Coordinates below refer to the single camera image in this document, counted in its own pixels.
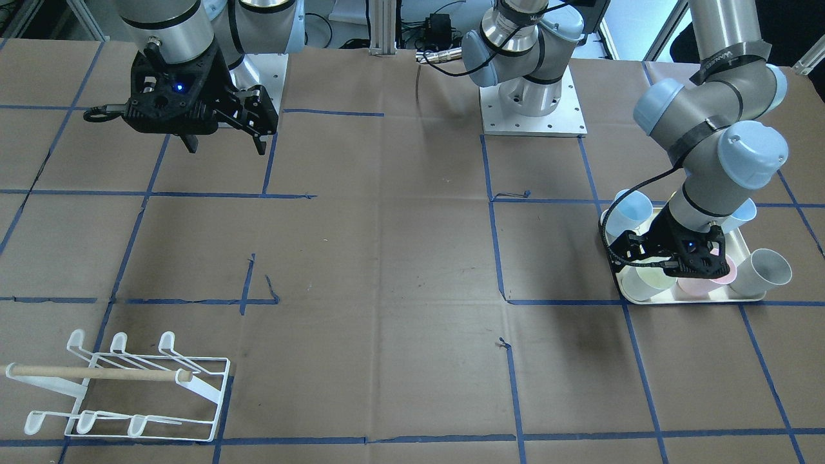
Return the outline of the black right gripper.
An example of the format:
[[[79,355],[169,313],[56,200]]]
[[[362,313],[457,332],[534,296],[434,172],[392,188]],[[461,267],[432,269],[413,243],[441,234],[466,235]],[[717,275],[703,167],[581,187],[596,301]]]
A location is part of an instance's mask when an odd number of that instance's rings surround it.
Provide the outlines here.
[[[165,61],[158,46],[139,51],[122,117],[144,134],[178,135],[189,153],[197,152],[197,135],[213,134],[223,122],[250,134],[259,156],[279,120],[262,85],[244,91],[233,85],[218,46],[180,64]]]

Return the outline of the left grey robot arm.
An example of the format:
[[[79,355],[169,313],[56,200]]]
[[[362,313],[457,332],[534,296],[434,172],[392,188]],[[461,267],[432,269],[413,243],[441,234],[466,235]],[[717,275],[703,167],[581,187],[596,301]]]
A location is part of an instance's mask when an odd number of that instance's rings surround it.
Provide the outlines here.
[[[666,276],[728,275],[722,225],[788,158],[788,145],[759,117],[784,99],[787,81],[767,63],[752,1],[690,1],[699,70],[687,88],[673,79],[637,101],[637,125],[686,179],[642,235],[631,227],[602,242],[614,273],[660,268]],[[498,1],[462,39],[465,74],[513,96],[512,109],[542,117],[556,108],[563,73],[583,38],[572,1]]]

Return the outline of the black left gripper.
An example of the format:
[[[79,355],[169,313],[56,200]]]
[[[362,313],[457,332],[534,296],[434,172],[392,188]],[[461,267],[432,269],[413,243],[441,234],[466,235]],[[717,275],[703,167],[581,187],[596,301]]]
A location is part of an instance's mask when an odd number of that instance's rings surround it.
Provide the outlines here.
[[[627,230],[610,245],[610,267],[618,273],[625,266],[659,267],[666,276],[717,279],[730,273],[725,259],[721,226],[696,232],[678,223],[669,208],[654,218],[648,232]]]

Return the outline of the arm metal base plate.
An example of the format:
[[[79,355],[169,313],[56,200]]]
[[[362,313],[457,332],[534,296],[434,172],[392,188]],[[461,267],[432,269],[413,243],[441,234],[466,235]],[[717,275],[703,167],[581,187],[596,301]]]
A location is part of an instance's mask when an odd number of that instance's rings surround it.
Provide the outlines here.
[[[481,88],[480,108],[486,135],[578,137],[588,133],[570,68],[550,85],[519,77]]]
[[[279,53],[261,53],[260,55],[245,55],[238,66],[230,70],[230,74],[239,89],[247,89],[260,84],[272,99],[276,111],[280,113],[281,100],[286,84],[289,55]]]

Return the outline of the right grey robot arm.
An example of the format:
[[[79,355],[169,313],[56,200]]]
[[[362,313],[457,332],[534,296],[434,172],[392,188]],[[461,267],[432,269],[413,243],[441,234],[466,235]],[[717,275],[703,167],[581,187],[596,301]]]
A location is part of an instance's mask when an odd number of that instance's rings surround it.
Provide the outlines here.
[[[250,57],[303,49],[302,2],[117,1],[115,8],[137,47],[120,111],[126,124],[177,136],[192,153],[197,136],[227,124],[265,153],[279,115]]]

